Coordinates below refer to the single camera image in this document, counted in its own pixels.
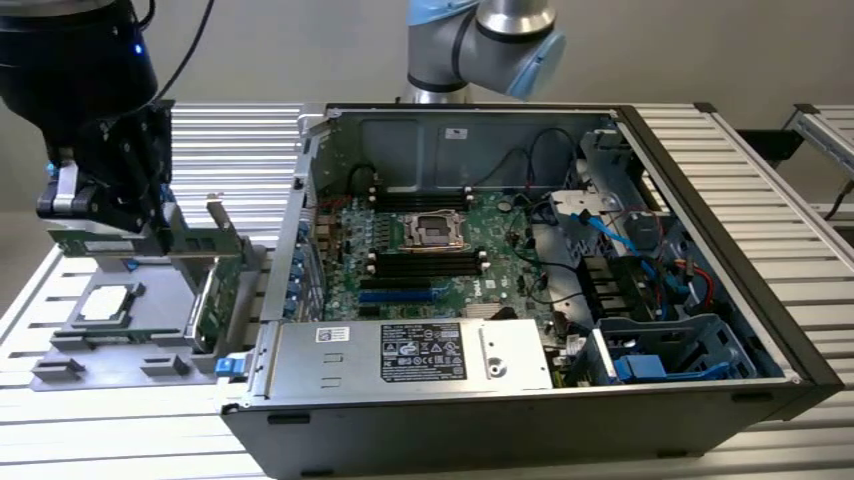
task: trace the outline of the blue ram slot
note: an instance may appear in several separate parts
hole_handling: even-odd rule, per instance
[[[402,290],[398,292],[359,292],[359,303],[431,303],[430,290]]]

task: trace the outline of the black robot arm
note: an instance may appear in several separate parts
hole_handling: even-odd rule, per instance
[[[53,168],[39,216],[151,234],[165,252],[169,104],[151,104],[140,30],[131,0],[0,1],[0,96],[44,135]]]

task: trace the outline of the electronic component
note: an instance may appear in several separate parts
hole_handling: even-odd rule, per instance
[[[419,249],[434,251],[446,248],[463,248],[462,218],[454,211],[446,210],[430,214],[406,215],[402,222],[407,250],[415,252]]]
[[[638,250],[655,250],[662,241],[658,219],[649,212],[633,212],[623,223],[626,236]]]
[[[559,311],[551,312],[551,328],[555,333],[555,337],[559,340],[566,340],[570,332],[570,320],[566,318],[566,314]]]
[[[359,281],[362,290],[427,290],[430,286],[430,280],[426,278],[366,278]]]
[[[144,292],[141,283],[96,286],[83,300],[83,307],[71,326],[73,328],[127,327],[131,321],[128,311],[133,299]]]
[[[430,290],[399,290],[387,292],[359,292],[359,303],[430,303]]]
[[[502,309],[500,303],[471,303],[466,306],[466,318],[491,318]]]
[[[507,200],[502,200],[495,205],[495,208],[498,208],[498,211],[500,213],[510,213],[510,212],[512,212],[512,203],[510,201],[507,201]]]
[[[518,317],[512,307],[502,307],[502,309],[490,317],[490,320],[515,320]]]
[[[407,309],[406,314],[415,313]],[[274,379],[282,397],[552,388],[534,320],[376,320],[286,323]],[[347,341],[327,341],[347,335]],[[335,388],[319,381],[335,381]]]
[[[578,280],[594,320],[621,316],[638,321],[655,319],[655,293],[647,285],[641,259],[583,257]]]
[[[368,203],[376,212],[466,211],[472,200],[464,190],[458,193],[390,193],[371,187],[370,192]]]
[[[379,317],[379,305],[359,305],[360,317]]]
[[[370,253],[366,268],[378,278],[480,275],[490,267],[480,252],[483,250],[475,249],[471,252],[447,253]]]

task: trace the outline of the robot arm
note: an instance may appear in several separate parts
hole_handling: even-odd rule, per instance
[[[470,82],[527,98],[563,52],[554,19],[547,0],[411,0],[404,101],[466,102]],[[141,28],[131,0],[0,0],[0,97],[47,144],[39,216],[164,255],[171,124]]]
[[[37,214],[80,230],[152,234],[153,253],[168,248],[171,180],[156,91],[131,0],[0,0],[0,96],[41,130],[51,163]]]
[[[464,103],[468,83],[526,100],[563,55],[547,0],[411,0],[406,103]]]

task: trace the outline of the blue plastic latch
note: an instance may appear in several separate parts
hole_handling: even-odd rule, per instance
[[[423,25],[456,15],[480,0],[410,0],[408,25]]]
[[[552,31],[539,48],[531,55],[527,65],[514,78],[504,92],[519,100],[527,100],[531,95],[539,92],[558,70],[563,50],[566,49],[566,35],[563,32]]]
[[[303,278],[303,267],[299,265],[291,265],[291,272],[288,274],[288,280],[295,281]]]
[[[242,377],[246,366],[246,360],[243,358],[220,358],[216,361],[216,367],[214,367],[214,373],[218,377]]]
[[[299,222],[299,224],[296,225],[296,235],[300,241],[308,238],[308,223]]]
[[[284,316],[288,317],[296,313],[296,300],[294,298],[288,298],[284,301]]]
[[[303,291],[303,285],[299,282],[288,282],[288,287],[287,287],[288,297],[298,297],[302,291]]]
[[[650,382],[667,379],[658,355],[626,355],[614,362],[617,376],[623,382]]]
[[[291,264],[300,265],[306,261],[306,254],[296,248],[294,249],[294,255],[291,255]]]

